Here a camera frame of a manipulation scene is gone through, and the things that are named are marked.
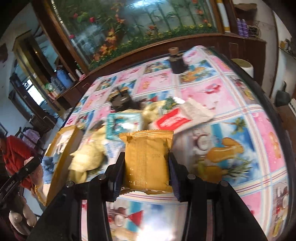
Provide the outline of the left gloved hand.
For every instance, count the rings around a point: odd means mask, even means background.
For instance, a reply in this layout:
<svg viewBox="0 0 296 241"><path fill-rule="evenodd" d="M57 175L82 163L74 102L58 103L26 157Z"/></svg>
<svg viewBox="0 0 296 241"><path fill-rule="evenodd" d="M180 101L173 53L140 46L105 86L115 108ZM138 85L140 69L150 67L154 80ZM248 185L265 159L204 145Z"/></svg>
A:
<svg viewBox="0 0 296 241"><path fill-rule="evenodd" d="M29 236L32 228L37 224L37 217L27 205L24 197L15 196L9 203L9 220L13 227L22 235Z"/></svg>

